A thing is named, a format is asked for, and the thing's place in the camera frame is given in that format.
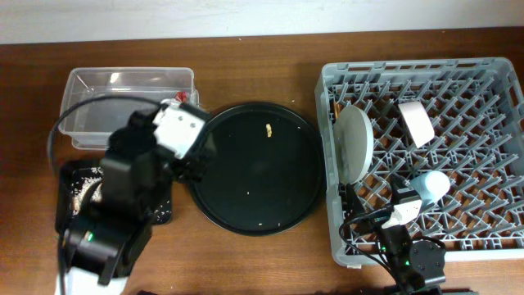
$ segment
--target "gray dish rack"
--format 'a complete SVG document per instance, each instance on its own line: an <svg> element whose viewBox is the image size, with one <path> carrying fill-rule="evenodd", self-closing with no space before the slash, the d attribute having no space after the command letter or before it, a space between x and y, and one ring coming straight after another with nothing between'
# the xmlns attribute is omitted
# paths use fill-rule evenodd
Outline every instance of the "gray dish rack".
<svg viewBox="0 0 524 295"><path fill-rule="evenodd" d="M354 185L366 210L389 201L389 179L429 170L446 173L451 190L408 224L412 235L446 243L446 261L524 258L524 98L505 58L372 61L327 64L315 89L327 177L327 215L336 263L374 263L340 239L347 217L339 185L333 103L354 105L372 121L374 150L364 179ZM420 101L435 138L416 148L397 104ZM351 231L353 243L374 252L372 235Z"/></svg>

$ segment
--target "wooden table surface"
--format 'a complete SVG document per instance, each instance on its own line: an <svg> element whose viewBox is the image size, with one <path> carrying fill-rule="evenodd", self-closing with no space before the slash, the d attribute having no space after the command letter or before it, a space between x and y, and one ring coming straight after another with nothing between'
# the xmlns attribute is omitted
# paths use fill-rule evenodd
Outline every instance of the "wooden table surface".
<svg viewBox="0 0 524 295"><path fill-rule="evenodd" d="M45 155L67 76L76 67L187 66L207 110L276 102L316 124L314 86L336 61L507 57L524 79L524 29L461 29L282 37L142 40L0 46L0 293L49 294L56 279L56 180ZM57 140L60 161L76 151ZM176 219L154 228L126 293L361 294L393 284L378 266L332 259L323 204L283 234L251 238L209 222L181 184ZM522 293L524 261L448 263L444 288Z"/></svg>

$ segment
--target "black cable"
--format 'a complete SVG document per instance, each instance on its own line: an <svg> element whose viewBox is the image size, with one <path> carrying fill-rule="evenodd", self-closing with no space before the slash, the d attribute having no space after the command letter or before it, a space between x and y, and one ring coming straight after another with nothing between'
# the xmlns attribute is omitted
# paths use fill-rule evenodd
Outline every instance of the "black cable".
<svg viewBox="0 0 524 295"><path fill-rule="evenodd" d="M58 117L58 120L56 120L56 123L51 128L51 131L49 132L49 137L47 137L47 158L49 160L49 166L52 170L52 173L54 175L58 175L60 172L60 168L56 162L55 154L53 151L53 144L56 137L56 132L58 131L58 126L60 123L73 111L76 111L78 108L88 105L93 102L103 102L106 100L127 100L127 101L135 101L135 102L145 102L150 103L156 107L160 107L161 104L159 102L153 101L148 98L139 98L139 97L130 97L130 96L103 96L99 98L89 98L82 102L78 102L74 104L72 107L65 110L60 117ZM62 181L59 181L59 188L58 189L67 189L65 187L65 184ZM63 243L64 243L64 235L65 230L61 229L59 235L58 235L58 247L57 247L57 260L58 260L58 274L59 274L59 281L60 281L60 291L62 295L66 294L66 282L65 282L65 276L66 276L66 255L64 253L63 249Z"/></svg>
<svg viewBox="0 0 524 295"><path fill-rule="evenodd" d="M388 206L384 206L383 208L381 209L378 209L376 211L371 211L367 214L363 214L361 216L356 216L354 219L352 220L348 220L346 222L344 222L341 227L339 228L338 230L338 234L340 235L340 237L342 238L342 240L344 242L346 242L346 244L348 246L350 246L353 250L355 250L358 254L360 255L364 255L366 256L367 258L375 261L376 263L378 263L378 265L382 266L382 268L384 268L384 270L387 271L388 274L390 274L391 278L393 278L393 280L395 281L397 287L399 287L399 290L400 290L400 293L401 294L408 294L404 288L404 286L402 285L402 283L398 280L396 274L393 273L393 271L391 270L391 268L386 265L386 262L384 261L384 263L382 263L381 261L379 261L377 258L367 254L366 252L360 250L358 247L356 247L350 240L348 240L345 236L344 236L344 229L347 227L347 226L350 226L352 224L355 224L365 218L369 218L371 215L377 213L378 211L387 211L387 210L390 210L390 208Z"/></svg>
<svg viewBox="0 0 524 295"><path fill-rule="evenodd" d="M384 255L382 254L381 248L378 246L378 238L375 238L375 246L377 246L378 256L380 257L382 263L384 263L387 267L391 269L391 266L389 265L389 263L387 263L386 258L384 258Z"/></svg>
<svg viewBox="0 0 524 295"><path fill-rule="evenodd" d="M350 240L348 240L346 237L344 237L344 229L346 228L346 226L348 226L348 225L352 225L352 224L353 224L353 223L345 222L345 223L343 223L343 224L341 225L341 227L339 228L338 233L339 233L339 235L341 236L342 240L343 240L344 242L346 242L346 244L347 244L348 246L350 246L353 250L357 251L359 254L364 255L364 256L366 256L367 258L369 258L369 259L375 261L376 263L378 263L378 265L382 266L382 267L383 267L385 270L387 270L387 272L390 273L390 275L391 275L391 269L390 269L387 265L385 265L385 264L383 264L382 262L380 262L377 258L375 258L375 257L373 257L373 256L371 256L371 255L369 255L369 254L367 254L366 252L360 250L360 249L359 249L358 247L356 247L356 246L355 246L355 245L354 245Z"/></svg>

